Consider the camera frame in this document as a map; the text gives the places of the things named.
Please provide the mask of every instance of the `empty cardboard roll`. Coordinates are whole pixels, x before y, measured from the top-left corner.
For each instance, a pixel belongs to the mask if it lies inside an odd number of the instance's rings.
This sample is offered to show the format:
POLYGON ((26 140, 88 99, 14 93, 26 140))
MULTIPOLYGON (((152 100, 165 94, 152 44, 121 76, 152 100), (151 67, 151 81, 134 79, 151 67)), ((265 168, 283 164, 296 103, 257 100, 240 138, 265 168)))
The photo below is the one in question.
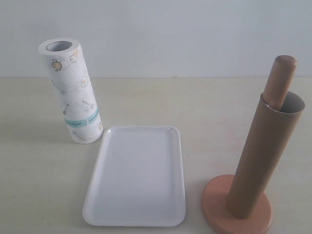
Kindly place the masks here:
POLYGON ((260 98, 229 192, 227 207, 236 218, 251 215, 304 107, 304 101, 292 92, 287 92, 280 111, 260 98))

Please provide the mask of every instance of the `blue stripe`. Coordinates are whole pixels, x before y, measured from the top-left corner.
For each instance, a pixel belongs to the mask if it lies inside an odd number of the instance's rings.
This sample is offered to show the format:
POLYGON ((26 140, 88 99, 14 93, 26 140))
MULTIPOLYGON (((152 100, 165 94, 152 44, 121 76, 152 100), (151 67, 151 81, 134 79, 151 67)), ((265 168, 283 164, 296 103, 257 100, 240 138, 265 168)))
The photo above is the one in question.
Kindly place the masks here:
POLYGON ((73 120, 69 120, 69 119, 65 119, 65 122, 67 123, 67 125, 73 127, 73 128, 81 128, 81 127, 85 127, 91 123, 93 123, 98 117, 98 108, 95 111, 95 113, 93 115, 91 115, 90 117, 83 119, 83 120, 77 120, 77 121, 73 121, 73 120))

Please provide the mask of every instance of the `rectangular tray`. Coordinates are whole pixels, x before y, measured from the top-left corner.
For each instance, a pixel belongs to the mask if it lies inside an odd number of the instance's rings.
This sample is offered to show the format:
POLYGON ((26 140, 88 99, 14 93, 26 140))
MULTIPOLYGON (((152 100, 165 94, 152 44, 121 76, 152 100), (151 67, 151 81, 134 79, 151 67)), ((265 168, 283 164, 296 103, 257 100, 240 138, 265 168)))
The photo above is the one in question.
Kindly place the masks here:
POLYGON ((172 126, 107 129, 84 202, 95 226, 175 226, 185 217, 180 133, 172 126))

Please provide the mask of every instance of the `round wooden base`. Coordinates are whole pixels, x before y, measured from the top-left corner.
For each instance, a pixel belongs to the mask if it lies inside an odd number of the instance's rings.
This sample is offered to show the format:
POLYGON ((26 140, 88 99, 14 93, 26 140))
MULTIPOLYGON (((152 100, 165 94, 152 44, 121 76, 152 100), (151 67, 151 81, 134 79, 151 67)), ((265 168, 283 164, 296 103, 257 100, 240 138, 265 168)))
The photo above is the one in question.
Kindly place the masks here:
POLYGON ((265 234, 272 220, 270 201, 263 193, 252 215, 247 219, 238 219, 226 208, 234 175, 220 175, 206 185, 201 208, 203 214, 217 234, 265 234))

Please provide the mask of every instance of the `wooden dowel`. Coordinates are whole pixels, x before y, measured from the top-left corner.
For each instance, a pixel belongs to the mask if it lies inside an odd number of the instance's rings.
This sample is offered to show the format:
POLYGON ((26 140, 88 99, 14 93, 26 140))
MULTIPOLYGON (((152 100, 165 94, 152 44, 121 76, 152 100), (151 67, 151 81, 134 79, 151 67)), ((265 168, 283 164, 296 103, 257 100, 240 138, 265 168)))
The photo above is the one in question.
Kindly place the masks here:
POLYGON ((297 60, 294 57, 276 57, 262 95, 264 102, 272 109, 279 111, 282 108, 296 67, 297 60))

